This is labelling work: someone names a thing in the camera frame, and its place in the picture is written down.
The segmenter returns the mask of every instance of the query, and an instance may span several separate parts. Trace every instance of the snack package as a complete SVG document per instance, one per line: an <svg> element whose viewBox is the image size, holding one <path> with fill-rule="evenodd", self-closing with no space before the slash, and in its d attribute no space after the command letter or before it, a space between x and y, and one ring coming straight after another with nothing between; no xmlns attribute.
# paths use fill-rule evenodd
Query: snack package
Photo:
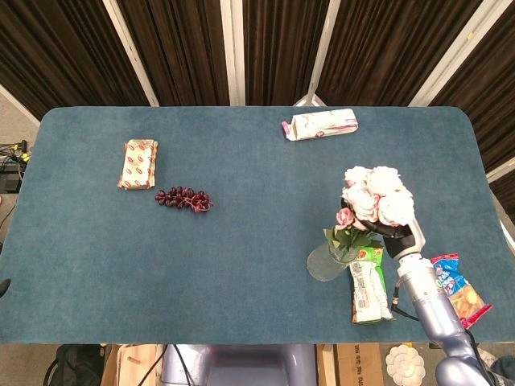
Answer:
<svg viewBox="0 0 515 386"><path fill-rule="evenodd" d="M349 266L354 282L352 323L393 319L388 308L382 260L383 248L364 247Z"/></svg>
<svg viewBox="0 0 515 386"><path fill-rule="evenodd" d="M357 130L357 120L351 109L321 111L294 115L289 125L282 123L290 141L352 133Z"/></svg>
<svg viewBox="0 0 515 386"><path fill-rule="evenodd" d="M118 186L123 189L153 187L157 151L158 143L153 139L129 140L125 147L125 161Z"/></svg>
<svg viewBox="0 0 515 386"><path fill-rule="evenodd" d="M431 263L438 276L438 284L445 290L464 328L472 326L492 308L491 304L484 304L480 295L458 272L457 253L435 257Z"/></svg>

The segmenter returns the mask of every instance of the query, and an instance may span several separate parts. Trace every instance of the green snack bag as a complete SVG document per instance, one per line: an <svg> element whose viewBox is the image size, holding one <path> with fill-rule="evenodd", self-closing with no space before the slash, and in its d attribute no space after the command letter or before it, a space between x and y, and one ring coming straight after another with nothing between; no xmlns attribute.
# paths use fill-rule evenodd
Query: green snack bag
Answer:
<svg viewBox="0 0 515 386"><path fill-rule="evenodd" d="M363 247L349 266L354 283L352 323L393 319L388 308L382 260L383 248Z"/></svg>

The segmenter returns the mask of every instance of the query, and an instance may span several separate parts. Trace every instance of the red grapes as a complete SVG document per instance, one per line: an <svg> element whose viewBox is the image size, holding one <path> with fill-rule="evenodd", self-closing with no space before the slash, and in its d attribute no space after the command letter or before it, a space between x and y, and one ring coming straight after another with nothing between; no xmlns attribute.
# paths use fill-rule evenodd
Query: red grapes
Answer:
<svg viewBox="0 0 515 386"><path fill-rule="evenodd" d="M158 191L155 200L159 205L182 209L189 206L195 213L208 211L212 207L209 195L204 191L195 191L190 187L171 187L169 191Z"/></svg>

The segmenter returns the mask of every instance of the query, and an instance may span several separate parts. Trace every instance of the green leaf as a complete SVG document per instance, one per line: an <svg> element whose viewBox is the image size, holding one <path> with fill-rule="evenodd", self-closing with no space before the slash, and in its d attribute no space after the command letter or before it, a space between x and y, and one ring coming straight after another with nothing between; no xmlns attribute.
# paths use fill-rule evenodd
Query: green leaf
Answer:
<svg viewBox="0 0 515 386"><path fill-rule="evenodd" d="M333 241L335 240L335 234L333 232L332 229L324 229L323 230L323 234L325 235L325 238L328 240L328 241Z"/></svg>
<svg viewBox="0 0 515 386"><path fill-rule="evenodd" d="M365 235L365 234L360 234L356 237L356 239L354 239L354 241L352 242L352 247L353 248L357 248L357 247L366 247L370 244L370 240L369 238Z"/></svg>
<svg viewBox="0 0 515 386"><path fill-rule="evenodd" d="M342 231L336 231L336 239L343 245L348 246L351 243L351 236L348 235L346 232Z"/></svg>
<svg viewBox="0 0 515 386"><path fill-rule="evenodd" d="M383 244L379 240L371 240L370 244L367 247L372 248L383 248Z"/></svg>

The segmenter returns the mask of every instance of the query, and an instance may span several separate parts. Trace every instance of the pink flower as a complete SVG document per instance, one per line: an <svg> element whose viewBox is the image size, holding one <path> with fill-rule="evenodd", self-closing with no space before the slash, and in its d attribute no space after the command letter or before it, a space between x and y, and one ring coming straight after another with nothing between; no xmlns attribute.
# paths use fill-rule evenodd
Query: pink flower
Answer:
<svg viewBox="0 0 515 386"><path fill-rule="evenodd" d="M355 183L365 183L370 171L370 169L365 169L362 166L354 166L352 169L347 169L344 180L349 187Z"/></svg>
<svg viewBox="0 0 515 386"><path fill-rule="evenodd" d="M397 227L406 225L415 217L413 195L407 189L395 191L379 200L379 221Z"/></svg>
<svg viewBox="0 0 515 386"><path fill-rule="evenodd" d="M358 219L354 220L354 222L352 223L352 226L354 228L359 229L360 231L366 231L367 230L367 228Z"/></svg>
<svg viewBox="0 0 515 386"><path fill-rule="evenodd" d="M338 221L339 225L336 225L335 229L340 231L354 222L354 215L348 207L344 207L336 213L336 221Z"/></svg>
<svg viewBox="0 0 515 386"><path fill-rule="evenodd" d="M375 195L385 196L404 188L398 170L393 167L377 166L368 175L367 188Z"/></svg>
<svg viewBox="0 0 515 386"><path fill-rule="evenodd" d="M342 197L352 205L359 220L367 220L372 223L377 221L377 205L379 196L370 193L362 183L355 183L351 187L343 189Z"/></svg>

